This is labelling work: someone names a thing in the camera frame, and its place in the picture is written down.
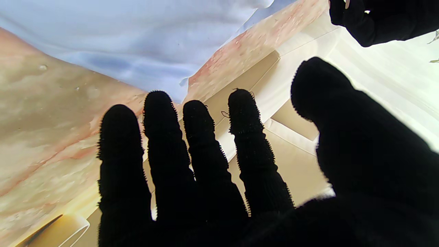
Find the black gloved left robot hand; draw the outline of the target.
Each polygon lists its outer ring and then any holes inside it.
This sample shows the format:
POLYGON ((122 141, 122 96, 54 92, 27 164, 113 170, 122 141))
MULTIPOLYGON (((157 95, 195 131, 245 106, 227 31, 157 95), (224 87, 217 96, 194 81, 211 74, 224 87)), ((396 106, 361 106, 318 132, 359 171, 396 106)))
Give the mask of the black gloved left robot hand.
POLYGON ((331 0, 331 23, 345 27, 362 47, 407 41, 436 31, 437 0, 331 0))

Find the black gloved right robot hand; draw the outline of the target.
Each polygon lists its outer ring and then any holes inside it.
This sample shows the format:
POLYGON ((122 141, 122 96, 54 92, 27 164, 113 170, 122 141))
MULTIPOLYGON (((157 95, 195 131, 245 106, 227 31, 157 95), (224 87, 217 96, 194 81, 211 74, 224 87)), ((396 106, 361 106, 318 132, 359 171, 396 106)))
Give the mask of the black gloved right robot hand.
POLYGON ((198 100, 185 103, 182 139, 166 92, 144 102, 158 217, 143 169, 138 119, 112 106, 100 126, 99 247, 437 247, 438 153, 332 64, 303 61, 292 105, 319 131, 317 161, 335 196, 295 208, 253 96, 229 95, 246 210, 198 100))

